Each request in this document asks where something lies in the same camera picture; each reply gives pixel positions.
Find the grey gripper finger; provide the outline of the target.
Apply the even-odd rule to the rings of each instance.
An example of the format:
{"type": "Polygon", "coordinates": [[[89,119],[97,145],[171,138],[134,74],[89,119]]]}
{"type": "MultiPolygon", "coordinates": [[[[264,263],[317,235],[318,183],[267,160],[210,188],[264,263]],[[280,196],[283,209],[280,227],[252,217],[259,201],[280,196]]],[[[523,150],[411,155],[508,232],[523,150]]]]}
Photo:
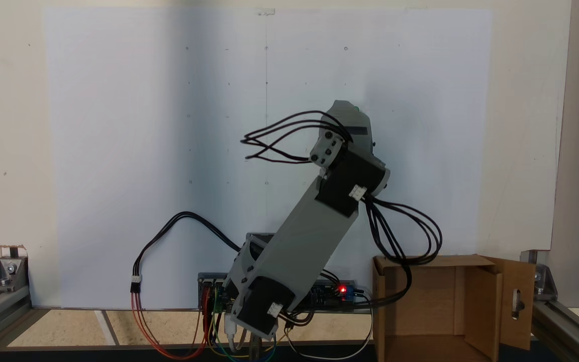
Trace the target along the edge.
{"type": "Polygon", "coordinates": [[[330,167],[344,145],[345,140],[340,135],[325,131],[310,152],[310,162],[319,167],[330,167]]]}

